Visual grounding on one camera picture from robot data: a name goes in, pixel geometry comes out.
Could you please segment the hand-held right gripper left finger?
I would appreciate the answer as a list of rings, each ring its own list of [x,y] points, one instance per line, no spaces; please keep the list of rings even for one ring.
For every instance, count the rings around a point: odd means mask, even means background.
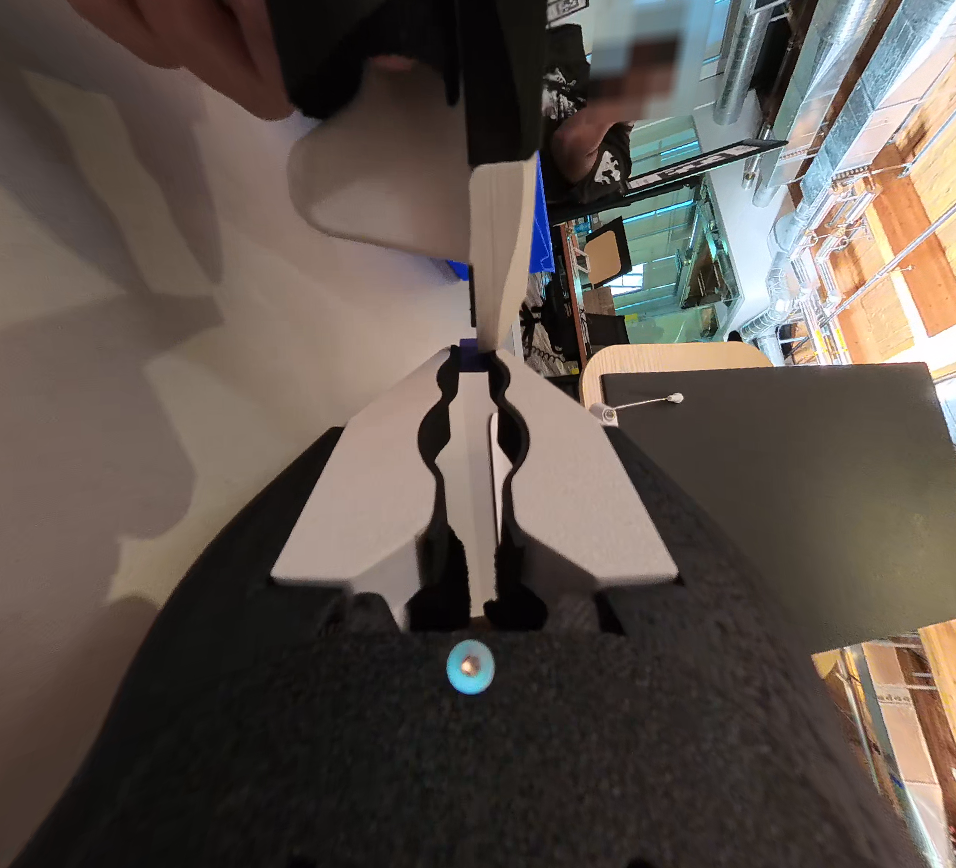
[[[472,618],[465,550],[437,456],[450,441],[461,351],[436,353],[347,422],[270,576],[381,597],[402,627]]]

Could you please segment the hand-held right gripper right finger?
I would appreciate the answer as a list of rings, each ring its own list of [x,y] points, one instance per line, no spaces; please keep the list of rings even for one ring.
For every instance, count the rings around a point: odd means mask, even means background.
[[[491,627],[534,632],[564,601],[676,581],[608,426],[507,351],[486,367],[498,535],[484,603]]]

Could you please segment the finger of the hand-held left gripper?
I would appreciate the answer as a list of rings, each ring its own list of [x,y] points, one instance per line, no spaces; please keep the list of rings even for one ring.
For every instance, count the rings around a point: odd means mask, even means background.
[[[480,165],[470,178],[470,262],[480,351],[503,347],[525,299],[537,169],[533,155]]]

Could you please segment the blue plastic bin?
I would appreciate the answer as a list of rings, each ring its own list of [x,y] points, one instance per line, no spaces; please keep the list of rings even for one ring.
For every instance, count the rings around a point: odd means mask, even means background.
[[[551,223],[543,185],[539,183],[535,189],[529,275],[553,273],[555,268]]]

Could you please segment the wooden black chair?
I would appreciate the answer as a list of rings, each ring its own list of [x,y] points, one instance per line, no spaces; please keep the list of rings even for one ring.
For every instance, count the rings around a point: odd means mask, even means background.
[[[587,273],[592,288],[603,287],[633,269],[627,230],[621,217],[588,234],[583,251],[588,259]]]

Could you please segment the black wooden book stand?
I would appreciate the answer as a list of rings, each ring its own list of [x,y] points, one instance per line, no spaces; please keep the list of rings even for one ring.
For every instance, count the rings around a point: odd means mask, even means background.
[[[742,342],[618,345],[581,402],[713,519],[812,652],[954,620],[955,462],[925,362],[776,366]]]

